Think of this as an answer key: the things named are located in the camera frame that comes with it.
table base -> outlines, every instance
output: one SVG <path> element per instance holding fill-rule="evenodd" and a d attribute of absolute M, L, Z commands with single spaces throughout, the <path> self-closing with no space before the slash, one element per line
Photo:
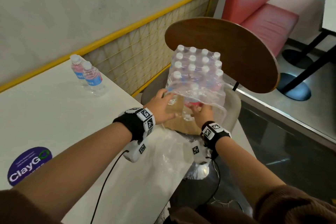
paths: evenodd
<path fill-rule="evenodd" d="M 282 52 L 283 58 L 288 63 L 298 68 L 307 69 L 311 64 L 313 64 L 313 60 L 308 56 L 304 56 L 301 60 L 296 62 L 297 57 L 300 55 L 302 55 L 301 52 L 296 51 L 296 50 L 291 50 L 291 49 L 287 49 Z"/>
<path fill-rule="evenodd" d="M 290 83 L 292 80 L 294 80 L 295 78 L 296 77 L 291 75 L 291 74 L 281 73 L 280 74 L 280 82 L 279 82 L 279 85 L 276 89 L 279 90 L 280 93 L 284 94 L 285 96 L 287 96 L 291 99 L 294 99 L 294 100 L 297 100 L 297 101 L 308 100 L 312 96 L 312 92 L 309 89 L 309 87 L 307 86 L 307 84 L 305 84 L 304 82 L 301 82 L 298 86 L 296 86 L 292 90 L 289 90 L 287 92 L 282 91 L 282 89 L 286 85 L 288 85 L 288 83 Z"/>

wooden chair back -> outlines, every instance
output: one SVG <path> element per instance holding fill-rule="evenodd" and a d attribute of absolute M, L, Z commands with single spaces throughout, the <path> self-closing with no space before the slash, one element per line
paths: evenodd
<path fill-rule="evenodd" d="M 238 24 L 207 17 L 181 20 L 168 27 L 165 41 L 173 51 L 182 44 L 219 52 L 224 73 L 253 92 L 271 92 L 279 83 L 278 63 L 271 51 Z"/>

sweater sleeve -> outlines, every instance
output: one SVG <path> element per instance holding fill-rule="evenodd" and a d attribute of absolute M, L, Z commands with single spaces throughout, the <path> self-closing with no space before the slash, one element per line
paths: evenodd
<path fill-rule="evenodd" d="M 336 223 L 336 208 L 288 186 L 279 186 L 260 198 L 254 210 L 260 224 Z"/>
<path fill-rule="evenodd" d="M 60 224 L 14 189 L 0 191 L 0 219 L 12 224 Z"/>

white bottle cap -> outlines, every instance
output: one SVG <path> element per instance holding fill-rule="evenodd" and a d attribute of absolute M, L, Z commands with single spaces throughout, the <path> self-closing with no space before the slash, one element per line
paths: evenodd
<path fill-rule="evenodd" d="M 221 69 L 222 68 L 222 62 L 220 60 L 216 60 L 215 61 L 215 66 L 217 69 Z"/>
<path fill-rule="evenodd" d="M 202 72 L 203 73 L 207 73 L 207 72 L 209 72 L 210 71 L 210 68 L 208 67 L 208 66 L 203 66 L 202 67 Z"/>
<path fill-rule="evenodd" d="M 192 84 L 190 84 L 190 88 L 192 90 L 198 90 L 198 84 L 197 83 L 192 83 Z"/>
<path fill-rule="evenodd" d="M 208 57 L 203 57 L 203 58 L 202 58 L 202 62 L 203 62 L 204 64 L 207 64 L 207 63 L 209 62 L 209 58 L 208 58 Z"/>
<path fill-rule="evenodd" d="M 84 68 L 85 70 L 89 70 L 89 69 L 92 68 L 92 64 L 91 64 L 89 61 L 84 61 L 84 62 L 83 62 L 83 68 Z"/>
<path fill-rule="evenodd" d="M 195 56 L 195 55 L 190 55 L 189 60 L 190 60 L 191 62 L 195 62 L 195 60 L 196 60 L 196 56 Z"/>
<path fill-rule="evenodd" d="M 180 71 L 175 71 L 175 72 L 173 73 L 173 77 L 174 77 L 175 79 L 181 79 L 182 74 L 181 74 Z"/>
<path fill-rule="evenodd" d="M 182 62 L 176 61 L 174 64 L 174 67 L 176 67 L 177 69 L 180 69 L 182 67 Z"/>
<path fill-rule="evenodd" d="M 207 55 L 208 53 L 209 53 L 209 51 L 208 51 L 207 49 L 203 49 L 203 50 L 202 50 L 202 54 L 203 54 L 203 55 Z"/>
<path fill-rule="evenodd" d="M 220 77 L 224 74 L 223 70 L 217 69 L 216 70 L 216 76 Z"/>
<path fill-rule="evenodd" d="M 180 44 L 180 45 L 177 47 L 177 49 L 178 49 L 180 52 L 182 52 L 182 51 L 184 50 L 184 46 Z"/>
<path fill-rule="evenodd" d="M 190 64 L 190 65 L 188 66 L 188 69 L 189 69 L 190 71 L 195 71 L 195 70 L 196 70 L 196 66 L 195 66 L 194 64 Z"/>
<path fill-rule="evenodd" d="M 79 55 L 77 54 L 71 55 L 70 60 L 73 64 L 81 62 L 81 59 L 79 58 Z"/>
<path fill-rule="evenodd" d="M 183 54 L 181 52 L 176 53 L 177 59 L 183 59 Z"/>
<path fill-rule="evenodd" d="M 191 53 L 195 53 L 195 52 L 196 52 L 196 48 L 195 48 L 195 47 L 190 47 L 189 51 L 190 51 Z"/>
<path fill-rule="evenodd" d="M 213 58 L 215 60 L 218 60 L 220 58 L 220 56 L 221 56 L 221 54 L 219 52 L 214 52 L 214 54 L 213 54 Z"/>

yellow railing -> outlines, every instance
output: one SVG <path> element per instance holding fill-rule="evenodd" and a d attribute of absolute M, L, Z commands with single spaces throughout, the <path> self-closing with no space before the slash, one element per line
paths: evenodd
<path fill-rule="evenodd" d="M 119 38 L 120 36 L 125 35 L 125 34 L 131 32 L 131 31 L 133 31 L 133 30 L 135 30 L 135 29 L 137 29 L 137 28 L 139 28 L 139 27 L 141 27 L 141 26 L 143 26 L 143 25 L 145 25 L 145 24 L 163 16 L 164 14 L 169 13 L 169 12 L 175 10 L 176 8 L 180 7 L 180 6 L 189 3 L 190 1 L 193 1 L 193 0 L 182 0 L 182 1 L 168 7 L 166 9 L 162 10 L 162 11 L 157 12 L 156 14 L 153 14 L 153 15 L 151 15 L 149 17 L 146 17 L 146 18 L 144 18 L 144 19 L 142 19 L 138 22 L 135 22 L 135 23 L 133 23 L 133 24 L 131 24 L 131 25 L 129 25 L 129 26 L 123 28 L 123 29 L 120 29 L 120 30 L 118 30 L 118 31 L 116 31 L 116 32 L 114 32 L 110 35 L 107 35 L 107 36 L 103 37 L 102 39 L 99 39 L 99 40 L 97 40 L 97 41 L 95 41 L 95 42 L 93 42 L 93 43 L 91 43 L 91 44 L 89 44 L 89 45 L 87 45 L 83 48 L 80 48 L 77 51 L 74 51 L 70 54 L 67 54 L 67 55 L 65 55 L 65 56 L 63 56 L 63 57 L 61 57 L 57 60 L 54 60 L 54 61 L 52 61 L 52 62 L 34 70 L 32 72 L 24 74 L 23 76 L 20 76 L 19 78 L 16 78 L 16 79 L 14 79 L 14 80 L 6 83 L 6 84 L 3 84 L 3 85 L 0 86 L 0 92 L 3 92 L 3 91 L 5 91 L 5 90 L 7 90 L 11 87 L 14 87 L 15 85 L 18 85 L 21 82 L 24 82 L 24 81 L 40 74 L 40 73 L 43 73 L 44 71 L 46 71 L 48 69 L 51 69 L 51 68 L 65 62 L 65 61 L 67 61 L 72 54 L 78 54 L 80 56 L 83 56 L 83 55 L 85 55 L 85 54 L 87 54 L 87 53 L 89 53 L 89 52 L 91 52 L 91 51 L 93 51 L 93 50 L 95 50 L 95 49 L 97 49 L 97 48 L 99 48 L 99 47 L 117 39 L 117 38 Z M 207 9 L 206 14 L 208 14 L 208 12 L 209 12 L 211 1 L 212 0 L 209 1 L 208 9 Z M 146 82 L 143 86 L 141 86 L 136 92 L 134 92 L 132 94 L 132 96 L 136 96 L 140 91 L 142 91 L 145 87 L 147 87 L 148 84 L 151 83 L 158 75 L 160 75 L 167 67 L 162 69 L 154 77 L 152 77 L 148 82 Z"/>

